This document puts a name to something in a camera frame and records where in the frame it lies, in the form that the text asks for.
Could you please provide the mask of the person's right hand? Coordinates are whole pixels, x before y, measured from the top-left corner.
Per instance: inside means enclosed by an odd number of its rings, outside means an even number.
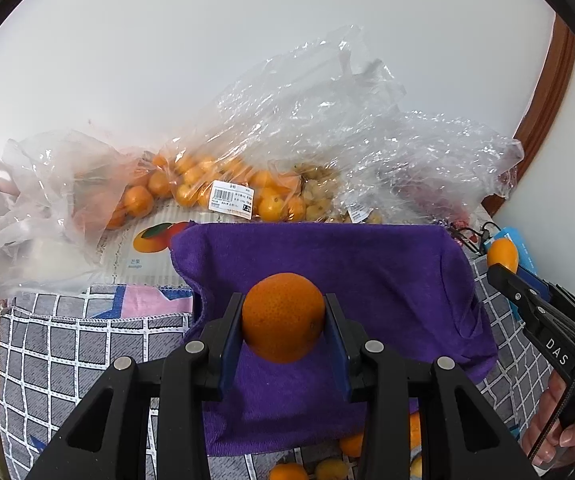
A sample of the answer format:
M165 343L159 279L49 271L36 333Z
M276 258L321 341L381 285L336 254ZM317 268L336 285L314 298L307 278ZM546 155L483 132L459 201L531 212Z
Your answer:
M545 428L545 424L557 407L557 402L562 399L565 389L565 381L553 370L548 387L540 397L537 413L522 436L521 447L526 454L530 452L541 430ZM574 463L575 424L562 427L557 420L531 462L539 468L545 468L545 466L557 468Z

